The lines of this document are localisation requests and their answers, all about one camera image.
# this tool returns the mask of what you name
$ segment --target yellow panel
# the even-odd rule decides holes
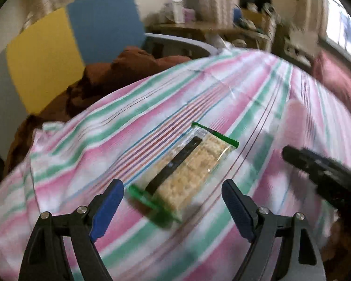
[[[9,72],[28,113],[39,113],[82,78],[84,64],[64,8],[45,16],[7,47]]]

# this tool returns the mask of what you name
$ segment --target striped fabric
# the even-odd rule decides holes
[[[152,212],[124,198],[96,242],[114,280],[231,280],[248,243],[221,198],[228,178],[276,214],[304,212],[322,245],[333,210],[274,149],[291,98],[308,111],[305,146],[351,167],[351,116],[345,107],[298,68],[257,50],[178,65],[108,95],[66,124],[46,124],[34,134],[27,158],[0,185],[0,275],[17,280],[41,212],[70,213],[112,178],[128,187],[192,121],[240,146],[196,196],[200,206],[182,224],[161,228]],[[65,245],[75,280],[83,280],[71,242]]]

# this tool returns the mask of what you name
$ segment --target gray panel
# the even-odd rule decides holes
[[[7,157],[18,126],[27,115],[10,78],[4,50],[0,53],[0,156],[3,160]]]

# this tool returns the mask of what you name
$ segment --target clear plastic wrapper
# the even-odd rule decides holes
[[[192,130],[129,187],[147,206],[182,221],[184,210],[238,142],[193,123]]]

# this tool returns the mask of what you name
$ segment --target blue panel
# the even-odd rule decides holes
[[[111,62],[127,46],[144,43],[134,0],[77,0],[67,10],[85,64]]]

